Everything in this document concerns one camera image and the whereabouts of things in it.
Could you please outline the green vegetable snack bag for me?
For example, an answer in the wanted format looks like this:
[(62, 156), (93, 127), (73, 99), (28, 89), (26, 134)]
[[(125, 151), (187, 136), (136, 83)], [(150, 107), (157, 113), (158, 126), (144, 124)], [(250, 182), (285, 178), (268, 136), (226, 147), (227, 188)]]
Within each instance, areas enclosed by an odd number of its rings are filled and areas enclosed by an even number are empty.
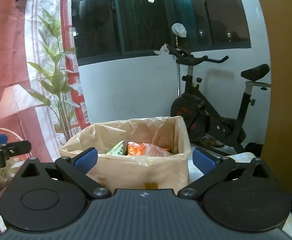
[(122, 140), (118, 142), (113, 148), (111, 148), (106, 154), (108, 155), (127, 155), (128, 151), (128, 141), (127, 140)]

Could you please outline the blue biscuit package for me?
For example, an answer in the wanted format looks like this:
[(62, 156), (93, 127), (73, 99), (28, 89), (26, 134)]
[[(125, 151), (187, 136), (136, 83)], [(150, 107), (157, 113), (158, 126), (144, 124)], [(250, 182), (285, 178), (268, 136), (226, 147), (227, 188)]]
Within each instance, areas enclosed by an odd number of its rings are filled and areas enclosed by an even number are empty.
[(169, 157), (172, 154), (161, 147), (158, 147), (156, 145), (153, 144), (142, 144), (143, 146), (143, 155), (145, 156), (151, 156), (151, 157)]

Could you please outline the orange chip bag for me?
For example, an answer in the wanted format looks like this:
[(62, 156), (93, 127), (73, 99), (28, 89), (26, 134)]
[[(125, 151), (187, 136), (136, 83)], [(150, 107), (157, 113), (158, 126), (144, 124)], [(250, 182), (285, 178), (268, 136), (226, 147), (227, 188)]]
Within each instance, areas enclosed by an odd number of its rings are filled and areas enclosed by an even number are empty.
[(128, 142), (127, 155), (128, 156), (142, 156), (145, 154), (146, 145), (143, 143)]

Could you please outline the black exercise bike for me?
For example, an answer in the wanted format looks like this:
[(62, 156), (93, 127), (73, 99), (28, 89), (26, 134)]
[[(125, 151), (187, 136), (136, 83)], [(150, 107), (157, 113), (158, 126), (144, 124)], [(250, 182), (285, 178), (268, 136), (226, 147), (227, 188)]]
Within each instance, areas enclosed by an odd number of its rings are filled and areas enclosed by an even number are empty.
[(255, 104), (255, 99), (251, 97), (252, 90), (253, 87), (260, 87), (262, 90), (267, 90), (271, 87), (269, 83), (260, 82), (260, 79), (270, 72), (270, 67), (267, 64), (261, 64), (241, 72), (241, 77), (247, 81), (245, 82), (245, 91), (243, 92), (238, 115), (235, 119), (232, 119), (221, 116), (199, 90), (202, 78), (196, 78), (197, 85), (193, 84), (193, 67), (203, 62), (223, 63), (229, 57), (225, 56), (220, 60), (211, 59), (206, 55), (195, 57), (182, 48), (175, 48), (170, 45), (166, 45), (166, 47), (169, 53), (176, 57), (177, 64), (188, 67), (187, 74), (182, 76), (182, 81), (185, 82), (185, 91), (172, 103), (171, 116), (183, 117), (189, 140), (202, 148), (220, 155), (227, 155), (227, 153), (218, 150), (215, 146), (204, 145), (200, 142), (208, 134), (221, 142), (222, 146), (229, 146), (236, 153), (243, 153), (242, 142), (246, 138), (243, 123), (248, 107)]

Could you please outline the brown cardboard box with liner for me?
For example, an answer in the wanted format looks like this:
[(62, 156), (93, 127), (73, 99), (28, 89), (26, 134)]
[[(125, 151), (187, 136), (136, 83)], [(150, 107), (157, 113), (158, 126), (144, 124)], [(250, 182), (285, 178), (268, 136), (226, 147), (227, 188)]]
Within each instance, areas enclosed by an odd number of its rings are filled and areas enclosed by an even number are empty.
[[(169, 157), (111, 156), (107, 151), (120, 141), (133, 141), (170, 149)], [(181, 116), (154, 117), (96, 123), (71, 137), (59, 149), (62, 156), (75, 157), (94, 147), (97, 164), (86, 174), (110, 189), (173, 189), (188, 184), (190, 141)]]

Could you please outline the printed room scene curtain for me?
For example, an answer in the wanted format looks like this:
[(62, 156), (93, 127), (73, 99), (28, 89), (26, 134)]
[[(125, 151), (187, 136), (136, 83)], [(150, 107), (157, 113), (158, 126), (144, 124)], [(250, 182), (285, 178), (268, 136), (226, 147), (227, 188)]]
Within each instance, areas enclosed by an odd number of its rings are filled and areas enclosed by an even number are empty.
[(0, 168), (0, 197), (26, 159), (53, 162), (88, 125), (71, 0), (0, 0), (0, 134), (31, 142)]

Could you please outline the wooden wardrobe panel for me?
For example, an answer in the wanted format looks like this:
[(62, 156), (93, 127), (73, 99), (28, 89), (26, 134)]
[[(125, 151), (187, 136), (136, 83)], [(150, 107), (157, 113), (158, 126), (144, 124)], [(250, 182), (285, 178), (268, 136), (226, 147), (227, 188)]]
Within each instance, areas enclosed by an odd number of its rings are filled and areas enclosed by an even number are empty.
[(260, 0), (271, 59), (271, 100), (262, 158), (292, 193), (292, 0)]

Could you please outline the checkered yellow tablecloth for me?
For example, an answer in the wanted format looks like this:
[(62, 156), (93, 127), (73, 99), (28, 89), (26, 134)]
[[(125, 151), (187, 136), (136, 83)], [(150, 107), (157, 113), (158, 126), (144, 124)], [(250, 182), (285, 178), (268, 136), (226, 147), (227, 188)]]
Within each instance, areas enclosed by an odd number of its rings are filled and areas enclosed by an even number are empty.
[[(189, 184), (203, 176), (192, 157)], [(235, 160), (235, 169), (199, 198), (208, 217), (235, 233), (264, 236), (281, 229), (292, 239), (292, 205), (270, 168), (250, 152), (227, 157)]]

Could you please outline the dark window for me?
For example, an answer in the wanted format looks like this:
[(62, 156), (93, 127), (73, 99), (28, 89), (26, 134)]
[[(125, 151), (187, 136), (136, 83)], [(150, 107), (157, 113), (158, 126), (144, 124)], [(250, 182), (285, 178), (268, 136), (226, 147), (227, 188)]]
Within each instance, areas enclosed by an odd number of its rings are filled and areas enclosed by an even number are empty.
[(71, 16), (79, 65), (153, 56), (164, 44), (251, 46), (242, 0), (71, 0)]

